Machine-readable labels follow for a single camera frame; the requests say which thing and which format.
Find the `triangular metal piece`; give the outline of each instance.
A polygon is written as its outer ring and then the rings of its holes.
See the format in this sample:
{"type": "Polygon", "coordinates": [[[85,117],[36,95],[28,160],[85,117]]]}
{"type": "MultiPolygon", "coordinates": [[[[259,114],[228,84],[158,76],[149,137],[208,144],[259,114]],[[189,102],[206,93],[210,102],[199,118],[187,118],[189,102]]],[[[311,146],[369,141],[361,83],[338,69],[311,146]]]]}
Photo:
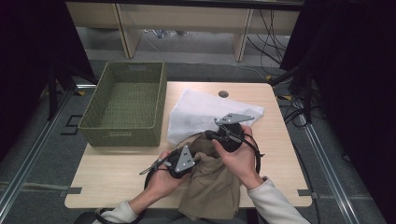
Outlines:
{"type": "Polygon", "coordinates": [[[187,170],[194,166],[194,158],[192,157],[190,153],[190,149],[188,146],[184,146],[183,149],[181,150],[180,158],[178,159],[177,166],[176,166],[176,172],[182,172],[184,170],[187,170]]]}
{"type": "Polygon", "coordinates": [[[241,115],[241,114],[234,114],[230,113],[226,115],[224,118],[218,120],[218,124],[234,124],[234,123],[239,123],[242,121],[247,121],[254,119],[253,116],[248,116],[248,115],[241,115]]]}

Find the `person's left hand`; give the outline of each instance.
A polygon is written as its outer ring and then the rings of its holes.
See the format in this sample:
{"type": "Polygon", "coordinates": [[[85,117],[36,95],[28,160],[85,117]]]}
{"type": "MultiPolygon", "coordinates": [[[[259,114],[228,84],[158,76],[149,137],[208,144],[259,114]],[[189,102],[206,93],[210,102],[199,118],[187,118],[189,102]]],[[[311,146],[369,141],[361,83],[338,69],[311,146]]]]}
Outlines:
{"type": "MultiPolygon", "coordinates": [[[[160,159],[165,158],[169,153],[171,153],[171,151],[163,151],[160,155],[160,159]]],[[[186,181],[189,175],[184,175],[182,178],[176,179],[169,174],[167,167],[164,164],[159,168],[160,170],[156,171],[152,175],[146,190],[156,195],[158,199],[161,199],[177,189],[177,187],[186,181]]]]}

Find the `metal rail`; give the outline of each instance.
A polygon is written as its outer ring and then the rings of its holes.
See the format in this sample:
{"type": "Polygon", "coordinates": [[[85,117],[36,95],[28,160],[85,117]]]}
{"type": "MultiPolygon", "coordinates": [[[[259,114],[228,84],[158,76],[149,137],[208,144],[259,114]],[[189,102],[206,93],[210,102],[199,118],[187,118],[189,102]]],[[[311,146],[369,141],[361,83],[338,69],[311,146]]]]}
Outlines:
{"type": "Polygon", "coordinates": [[[41,131],[41,134],[35,140],[32,149],[30,150],[29,154],[27,155],[26,159],[24,160],[23,164],[21,165],[20,169],[18,170],[17,174],[8,184],[6,190],[1,195],[0,198],[0,223],[4,223],[7,213],[9,212],[12,204],[14,204],[21,187],[26,180],[27,176],[32,171],[38,157],[41,155],[49,136],[58,122],[58,118],[62,113],[64,106],[66,105],[67,101],[73,95],[73,91],[65,91],[64,96],[62,97],[61,101],[59,102],[59,109],[57,113],[53,116],[52,120],[48,120],[44,129],[41,131]]]}
{"type": "MultiPolygon", "coordinates": [[[[303,104],[298,101],[297,106],[303,108],[303,104]]],[[[305,117],[300,116],[302,123],[306,123],[305,117]]],[[[322,144],[318,139],[318,135],[315,132],[315,129],[311,123],[307,123],[305,126],[305,132],[308,136],[308,139],[317,155],[318,162],[320,167],[323,170],[323,173],[329,182],[330,189],[332,190],[332,194],[334,195],[334,199],[337,201],[340,211],[344,217],[346,223],[351,224],[359,224],[361,223],[358,215],[353,208],[351,201],[349,200],[346,191],[344,190],[337,174],[332,168],[332,164],[330,163],[329,158],[327,157],[326,151],[324,150],[322,144]]]]}

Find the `black device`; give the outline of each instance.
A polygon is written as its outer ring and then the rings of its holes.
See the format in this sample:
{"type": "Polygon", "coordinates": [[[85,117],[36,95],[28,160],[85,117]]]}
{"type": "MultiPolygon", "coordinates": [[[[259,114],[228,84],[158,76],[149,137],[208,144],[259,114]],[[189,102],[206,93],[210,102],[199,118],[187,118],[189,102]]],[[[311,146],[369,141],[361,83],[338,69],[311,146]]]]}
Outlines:
{"type": "Polygon", "coordinates": [[[252,116],[228,114],[222,119],[215,119],[215,123],[219,126],[217,132],[205,131],[206,138],[209,140],[216,139],[221,143],[228,152],[234,152],[241,147],[245,139],[244,131],[239,122],[254,119],[252,116]]]}
{"type": "Polygon", "coordinates": [[[195,161],[188,146],[178,147],[165,158],[156,160],[148,169],[141,172],[140,175],[149,172],[147,178],[149,180],[155,171],[160,170],[160,165],[162,164],[167,167],[167,171],[173,178],[180,179],[183,175],[192,172],[195,161]]]}

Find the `hand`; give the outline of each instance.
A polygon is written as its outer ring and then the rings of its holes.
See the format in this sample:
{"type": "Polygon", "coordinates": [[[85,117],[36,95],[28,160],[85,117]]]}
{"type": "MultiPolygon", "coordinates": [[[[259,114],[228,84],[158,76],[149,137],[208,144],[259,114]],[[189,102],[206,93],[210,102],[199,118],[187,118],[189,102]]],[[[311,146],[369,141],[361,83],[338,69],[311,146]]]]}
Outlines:
{"type": "MultiPolygon", "coordinates": [[[[245,134],[253,136],[253,132],[250,127],[242,125],[242,130],[245,134]]],[[[246,136],[245,139],[255,146],[250,137],[246,136]]],[[[216,151],[221,156],[228,170],[238,177],[247,189],[255,189],[263,182],[260,176],[256,173],[255,154],[250,146],[246,143],[242,143],[241,147],[236,151],[227,152],[217,140],[213,139],[212,143],[215,145],[216,151]]]]}
{"type": "MultiPolygon", "coordinates": [[[[161,153],[160,159],[165,158],[169,153],[171,152],[164,151],[161,153]]],[[[175,179],[169,174],[165,165],[162,164],[159,168],[161,170],[156,171],[152,175],[146,189],[129,201],[131,209],[136,214],[140,214],[150,205],[171,194],[188,178],[188,175],[184,175],[180,179],[175,179]]]]}
{"type": "MultiPolygon", "coordinates": [[[[165,158],[170,153],[171,151],[163,151],[160,155],[160,159],[165,158]]],[[[152,192],[161,199],[177,189],[188,178],[188,175],[184,175],[180,179],[175,179],[169,174],[164,164],[161,164],[159,168],[160,170],[152,175],[146,190],[152,192]]]]}

